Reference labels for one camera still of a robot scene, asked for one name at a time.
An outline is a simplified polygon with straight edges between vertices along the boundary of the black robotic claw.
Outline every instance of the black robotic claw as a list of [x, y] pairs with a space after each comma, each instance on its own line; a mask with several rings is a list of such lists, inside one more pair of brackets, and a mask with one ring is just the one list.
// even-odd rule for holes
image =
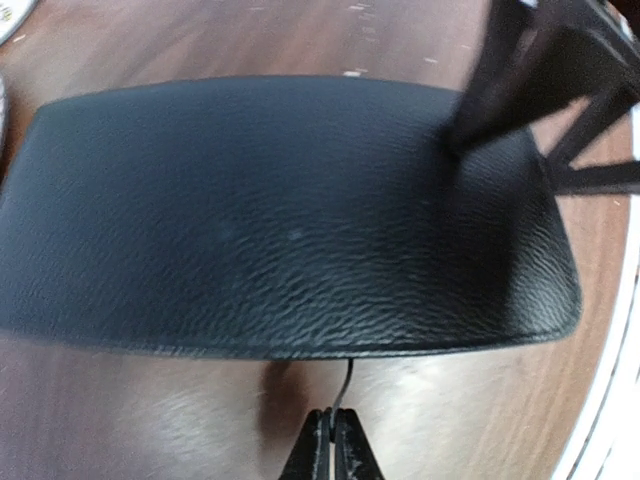
[[332, 439], [335, 480], [384, 480], [356, 412], [338, 409], [333, 430], [331, 413], [331, 408], [309, 413], [280, 480], [329, 480]]

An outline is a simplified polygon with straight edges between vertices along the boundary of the brown wooden surface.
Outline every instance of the brown wooden surface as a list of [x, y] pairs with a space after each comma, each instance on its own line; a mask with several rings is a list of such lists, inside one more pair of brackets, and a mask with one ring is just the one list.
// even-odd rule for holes
[[[35, 109], [84, 92], [237, 74], [464, 85], [477, 0], [43, 0], [0, 49], [9, 159]], [[557, 136], [560, 116], [539, 130]], [[630, 155], [628, 121], [587, 159]], [[578, 332], [550, 345], [356, 362], [358, 409], [389, 480], [548, 478], [593, 377], [617, 290], [625, 198], [561, 202], [582, 278]], [[341, 362], [120, 356], [0, 340], [0, 479], [276, 478]]]

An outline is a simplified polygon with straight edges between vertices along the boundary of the black leather surface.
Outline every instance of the black leather surface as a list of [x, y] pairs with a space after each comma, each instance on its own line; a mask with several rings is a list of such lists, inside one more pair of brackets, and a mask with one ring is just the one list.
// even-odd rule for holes
[[446, 153], [449, 91], [234, 78], [43, 107], [0, 207], [0, 327], [233, 358], [551, 340], [573, 259], [521, 131]]

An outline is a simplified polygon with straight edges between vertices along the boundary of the wood grain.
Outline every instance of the wood grain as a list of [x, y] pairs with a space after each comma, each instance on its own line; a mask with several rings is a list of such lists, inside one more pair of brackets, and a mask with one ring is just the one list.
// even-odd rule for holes
[[[461, 89], [479, 47], [476, 0], [43, 0], [0, 49], [6, 159], [34, 111], [63, 97], [244, 74], [363, 76]], [[557, 135], [560, 115], [539, 130]], [[585, 161], [630, 155], [628, 121]], [[356, 362], [358, 409], [388, 479], [548, 478], [606, 336], [626, 198], [561, 201], [585, 309], [556, 344]], [[276, 478], [342, 362], [195, 361], [0, 340], [0, 478]]]

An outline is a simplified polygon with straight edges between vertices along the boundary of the thin wire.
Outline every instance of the thin wire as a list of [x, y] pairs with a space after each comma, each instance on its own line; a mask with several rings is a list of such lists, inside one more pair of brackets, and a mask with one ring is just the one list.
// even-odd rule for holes
[[331, 407], [331, 417], [329, 420], [329, 426], [332, 432], [336, 428], [336, 413], [340, 408], [340, 404], [342, 403], [344, 394], [347, 393], [347, 388], [349, 388], [349, 384], [351, 383], [352, 374], [353, 374], [353, 358], [350, 358], [347, 363], [347, 376], [344, 379], [344, 383], [342, 384], [342, 388], [340, 389], [340, 392], [338, 393], [338, 396], [336, 397], [335, 402], [333, 402], [333, 407]]

